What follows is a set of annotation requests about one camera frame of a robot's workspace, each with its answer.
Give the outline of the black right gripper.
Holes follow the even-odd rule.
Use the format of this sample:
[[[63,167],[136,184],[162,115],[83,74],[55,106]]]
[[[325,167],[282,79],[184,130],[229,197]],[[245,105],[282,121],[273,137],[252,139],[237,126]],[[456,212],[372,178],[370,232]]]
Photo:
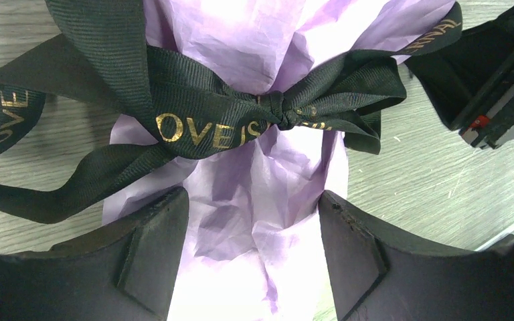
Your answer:
[[[406,65],[442,123],[469,145],[496,149],[514,140],[514,6]]]

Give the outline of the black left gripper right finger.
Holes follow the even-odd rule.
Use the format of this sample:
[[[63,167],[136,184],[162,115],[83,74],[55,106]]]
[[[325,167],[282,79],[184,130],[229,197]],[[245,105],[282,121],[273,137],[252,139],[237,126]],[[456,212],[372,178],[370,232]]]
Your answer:
[[[514,242],[444,245],[330,191],[319,217],[339,320],[514,320]]]

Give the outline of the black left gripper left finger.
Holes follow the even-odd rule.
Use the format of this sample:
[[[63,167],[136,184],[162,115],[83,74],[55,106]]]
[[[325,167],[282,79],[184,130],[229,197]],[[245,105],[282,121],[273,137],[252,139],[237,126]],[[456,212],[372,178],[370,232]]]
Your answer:
[[[166,320],[188,212],[177,187],[48,251],[0,254],[0,320]]]

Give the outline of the purple paper flower bouquet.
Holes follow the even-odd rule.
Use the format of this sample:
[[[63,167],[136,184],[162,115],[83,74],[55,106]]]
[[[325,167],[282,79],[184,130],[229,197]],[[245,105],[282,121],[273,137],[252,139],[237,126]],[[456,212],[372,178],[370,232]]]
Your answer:
[[[145,1],[150,45],[174,49],[229,86],[285,91],[350,49],[396,51],[452,1]],[[109,223],[175,185],[189,226],[170,320],[312,320],[327,281],[317,199],[347,195],[338,132],[267,130],[203,160],[178,158],[107,198]]]

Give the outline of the black ribbon gold lettering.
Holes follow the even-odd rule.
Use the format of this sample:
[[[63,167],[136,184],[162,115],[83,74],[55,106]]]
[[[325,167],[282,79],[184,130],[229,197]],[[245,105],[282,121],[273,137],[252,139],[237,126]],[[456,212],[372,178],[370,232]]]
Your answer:
[[[156,143],[96,149],[53,191],[0,185],[0,211],[37,223],[61,222],[178,156],[203,159],[270,126],[341,131],[347,148],[378,154],[381,111],[406,98],[392,51],[351,50],[284,92],[257,96],[187,56],[147,45],[140,1],[47,7],[60,34],[0,68],[0,154],[37,124],[48,94],[113,107]]]

